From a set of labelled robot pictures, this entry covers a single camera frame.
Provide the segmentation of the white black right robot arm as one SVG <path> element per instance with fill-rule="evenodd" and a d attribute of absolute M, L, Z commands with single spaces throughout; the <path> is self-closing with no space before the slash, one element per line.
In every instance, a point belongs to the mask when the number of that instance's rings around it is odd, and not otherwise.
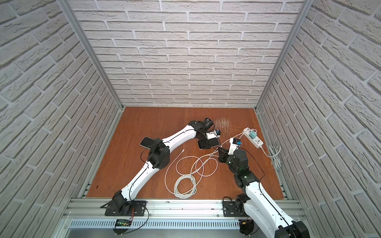
<path fill-rule="evenodd" d="M 237 196 L 236 208 L 240 215 L 250 217 L 267 238 L 309 238 L 302 221 L 295 221 L 281 209 L 262 186 L 260 179 L 249 168 L 247 153 L 235 149 L 218 148 L 218 161 L 227 164 L 235 183 L 243 193 Z"/>

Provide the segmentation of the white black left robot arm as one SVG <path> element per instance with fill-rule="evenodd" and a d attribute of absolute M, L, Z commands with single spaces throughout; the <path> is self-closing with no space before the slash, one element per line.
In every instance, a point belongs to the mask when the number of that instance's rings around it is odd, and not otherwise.
<path fill-rule="evenodd" d="M 171 152 L 183 143 L 197 138 L 197 144 L 201 150 L 218 146 L 221 131 L 211 130 L 213 125 L 213 121 L 209 118 L 205 118 L 204 121 L 191 121 L 182 130 L 168 138 L 151 139 L 150 144 L 145 145 L 149 150 L 145 165 L 129 184 L 114 194 L 104 207 L 111 209 L 112 214 L 122 214 L 123 209 L 129 209 L 143 186 L 155 173 L 168 166 Z"/>

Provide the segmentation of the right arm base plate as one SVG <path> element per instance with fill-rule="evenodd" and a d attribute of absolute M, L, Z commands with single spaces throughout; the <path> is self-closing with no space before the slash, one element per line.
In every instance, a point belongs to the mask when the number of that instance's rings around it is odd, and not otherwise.
<path fill-rule="evenodd" d="M 224 217 L 245 217 L 247 214 L 244 212 L 243 202 L 240 199 L 236 200 L 223 200 L 223 216 Z"/>

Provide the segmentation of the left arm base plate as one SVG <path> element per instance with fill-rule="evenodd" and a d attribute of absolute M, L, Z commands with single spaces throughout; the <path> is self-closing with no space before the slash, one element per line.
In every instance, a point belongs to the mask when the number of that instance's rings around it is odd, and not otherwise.
<path fill-rule="evenodd" d="M 147 201 L 138 200 L 138 201 L 129 201 L 118 207 L 113 201 L 102 205 L 100 208 L 105 208 L 105 216 L 137 216 L 143 217 L 145 213 Z"/>

